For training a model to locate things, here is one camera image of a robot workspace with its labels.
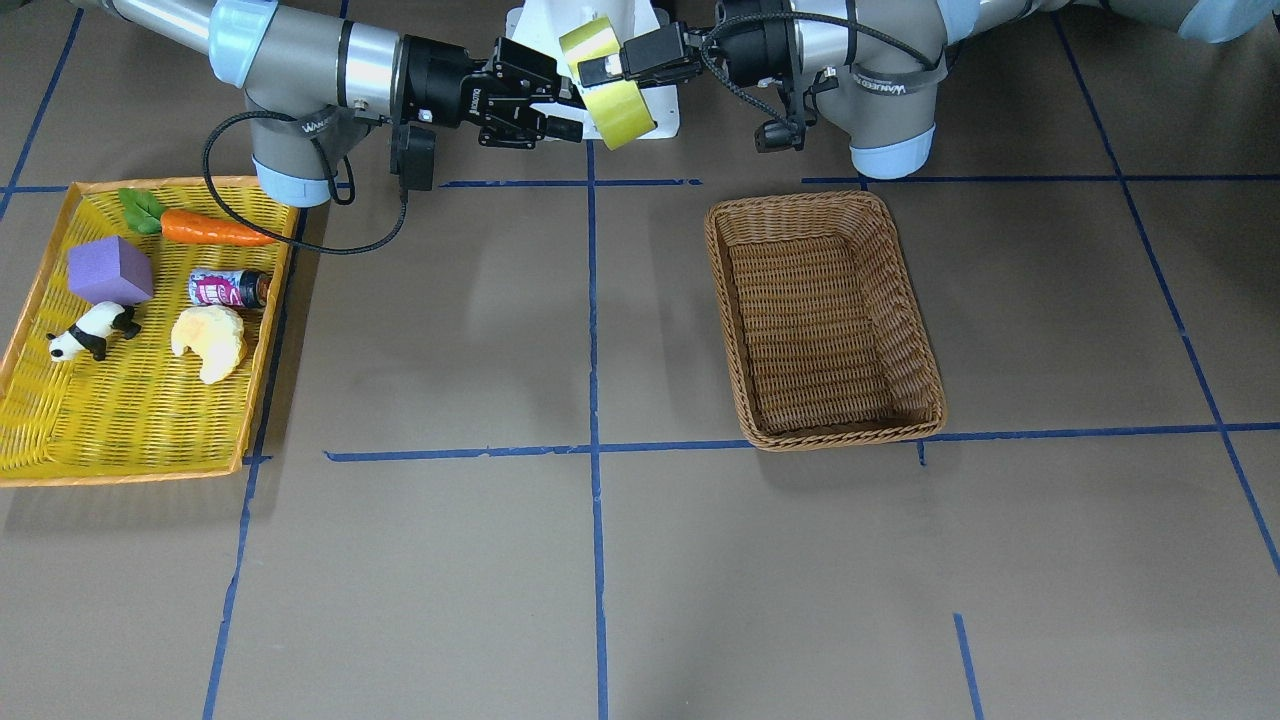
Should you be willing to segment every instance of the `light blue joint cap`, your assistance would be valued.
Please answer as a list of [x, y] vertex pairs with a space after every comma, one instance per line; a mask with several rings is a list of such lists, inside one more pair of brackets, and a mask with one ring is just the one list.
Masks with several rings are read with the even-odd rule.
[[209, 15], [209, 64], [218, 79], [244, 87], [276, 5], [275, 0], [218, 0]]
[[262, 186], [262, 192], [276, 202], [315, 208], [329, 201], [329, 183], [325, 181], [287, 176], [259, 163], [257, 158], [253, 158], [253, 167], [257, 168], [257, 182]]
[[947, 45], [952, 45], [973, 35], [982, 0], [938, 0], [938, 10], [947, 28]]
[[932, 126], [910, 140], [883, 147], [854, 147], [850, 145], [854, 167], [869, 178], [904, 178], [923, 168], [924, 161], [929, 159], [929, 150], [933, 147], [933, 131], [937, 127]]
[[1187, 40], [1226, 42], [1249, 32], [1276, 10], [1280, 10], [1280, 0], [1199, 0], [1187, 13], [1178, 35]]

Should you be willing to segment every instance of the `purple can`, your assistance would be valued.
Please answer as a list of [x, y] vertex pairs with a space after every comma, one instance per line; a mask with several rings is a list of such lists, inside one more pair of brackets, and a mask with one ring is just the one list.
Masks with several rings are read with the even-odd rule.
[[257, 270], [211, 270], [196, 268], [187, 281], [187, 295], [196, 305], [265, 307], [271, 277]]

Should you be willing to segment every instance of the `brown wicker basket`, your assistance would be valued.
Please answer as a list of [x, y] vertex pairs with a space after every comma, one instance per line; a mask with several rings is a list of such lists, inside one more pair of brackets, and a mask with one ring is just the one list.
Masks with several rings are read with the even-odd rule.
[[937, 364], [897, 229], [869, 192], [721, 202], [707, 214], [737, 416], [762, 450], [931, 436]]

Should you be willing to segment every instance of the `panda head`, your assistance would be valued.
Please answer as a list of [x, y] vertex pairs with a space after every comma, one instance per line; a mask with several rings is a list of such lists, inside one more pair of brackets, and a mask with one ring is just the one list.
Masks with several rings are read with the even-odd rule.
[[76, 357], [83, 347], [81, 343], [76, 342], [76, 338], [70, 333], [63, 333], [55, 336], [54, 333], [47, 333], [45, 337], [49, 338], [49, 357], [54, 363], [65, 363], [72, 357]]

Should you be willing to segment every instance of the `toy carrot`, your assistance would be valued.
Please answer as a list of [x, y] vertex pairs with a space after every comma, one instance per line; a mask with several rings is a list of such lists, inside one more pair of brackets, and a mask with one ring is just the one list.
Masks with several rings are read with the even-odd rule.
[[180, 208], [165, 208], [155, 195], [145, 190], [123, 187], [118, 195], [124, 206], [124, 222], [137, 233], [154, 234], [159, 232], [174, 242], [187, 245], [256, 247], [275, 242], [270, 237], [232, 220], [210, 218]]

